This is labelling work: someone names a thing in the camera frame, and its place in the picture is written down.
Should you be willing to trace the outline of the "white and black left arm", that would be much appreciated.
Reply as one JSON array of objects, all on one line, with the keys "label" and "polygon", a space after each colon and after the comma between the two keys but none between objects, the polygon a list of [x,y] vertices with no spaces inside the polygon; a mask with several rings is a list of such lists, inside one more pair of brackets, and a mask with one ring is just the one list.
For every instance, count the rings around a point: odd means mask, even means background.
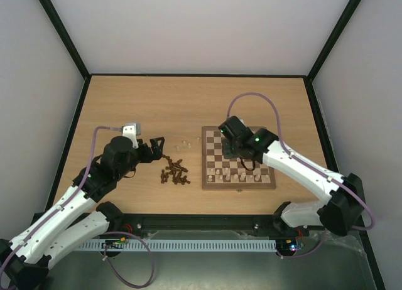
[{"label": "white and black left arm", "polygon": [[1,240],[1,273],[16,289],[34,289],[50,269],[80,244],[106,232],[117,232],[123,213],[101,200],[140,163],[159,160],[164,137],[149,144],[127,136],[111,139],[99,156],[91,156],[65,194],[27,230]]}]

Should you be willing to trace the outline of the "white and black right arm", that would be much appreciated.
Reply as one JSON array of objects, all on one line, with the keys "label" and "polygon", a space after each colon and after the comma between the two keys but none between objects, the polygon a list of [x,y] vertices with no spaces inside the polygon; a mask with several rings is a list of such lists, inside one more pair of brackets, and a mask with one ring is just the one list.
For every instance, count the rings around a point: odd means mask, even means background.
[{"label": "white and black right arm", "polygon": [[364,209],[360,177],[325,169],[281,142],[278,135],[265,128],[253,132],[236,116],[226,119],[219,130],[234,156],[272,167],[317,197],[316,202],[282,204],[274,219],[278,233],[286,235],[302,225],[321,225],[333,234],[345,236],[357,228]]}]

